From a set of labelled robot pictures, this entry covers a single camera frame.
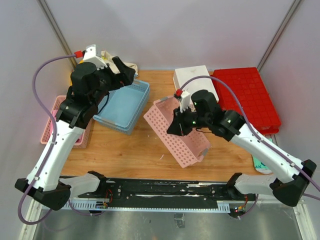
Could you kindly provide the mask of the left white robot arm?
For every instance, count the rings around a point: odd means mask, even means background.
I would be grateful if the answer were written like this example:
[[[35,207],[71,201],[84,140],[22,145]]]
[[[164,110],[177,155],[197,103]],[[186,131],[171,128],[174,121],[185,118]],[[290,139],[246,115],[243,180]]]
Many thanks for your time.
[[[107,66],[82,62],[70,75],[72,85],[55,116],[50,116],[53,132],[36,166],[15,188],[51,210],[60,210],[69,199],[85,193],[101,198],[107,193],[106,177],[95,171],[61,179],[61,171],[77,139],[84,133],[98,106],[110,92],[133,83],[136,71],[113,57],[119,72]]]

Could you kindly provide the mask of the white perforated basket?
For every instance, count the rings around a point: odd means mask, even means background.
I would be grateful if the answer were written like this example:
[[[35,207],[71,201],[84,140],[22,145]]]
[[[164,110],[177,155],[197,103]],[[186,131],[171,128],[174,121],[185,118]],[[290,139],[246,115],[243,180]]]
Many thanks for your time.
[[[173,74],[173,83],[175,89],[179,89],[188,80],[198,76],[209,76],[208,69],[205,65],[190,66],[183,68],[176,68]],[[219,97],[214,84],[210,78],[198,78],[188,83],[186,87],[183,88],[185,91],[191,95],[199,90],[208,90],[213,93],[217,102],[219,102]]]

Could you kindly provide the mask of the large red plastic bin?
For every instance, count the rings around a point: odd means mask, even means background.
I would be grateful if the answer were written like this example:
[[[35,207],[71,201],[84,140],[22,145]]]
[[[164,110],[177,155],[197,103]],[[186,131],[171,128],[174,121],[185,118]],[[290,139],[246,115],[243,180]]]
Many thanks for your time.
[[[279,132],[281,120],[256,67],[216,69],[212,76],[231,88],[249,122],[260,133]]]

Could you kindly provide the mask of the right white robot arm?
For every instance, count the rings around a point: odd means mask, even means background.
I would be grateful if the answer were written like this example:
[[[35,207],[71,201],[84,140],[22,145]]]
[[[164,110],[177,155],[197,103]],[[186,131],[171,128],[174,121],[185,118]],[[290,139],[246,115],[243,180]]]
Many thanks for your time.
[[[295,207],[317,168],[312,160],[302,161],[269,141],[234,110],[222,110],[213,93],[199,90],[193,94],[178,89],[174,97],[179,107],[167,133],[187,136],[192,130],[207,128],[212,134],[232,142],[258,158],[270,170],[269,175],[235,173],[227,182],[226,193],[232,200],[243,195],[270,195]]]

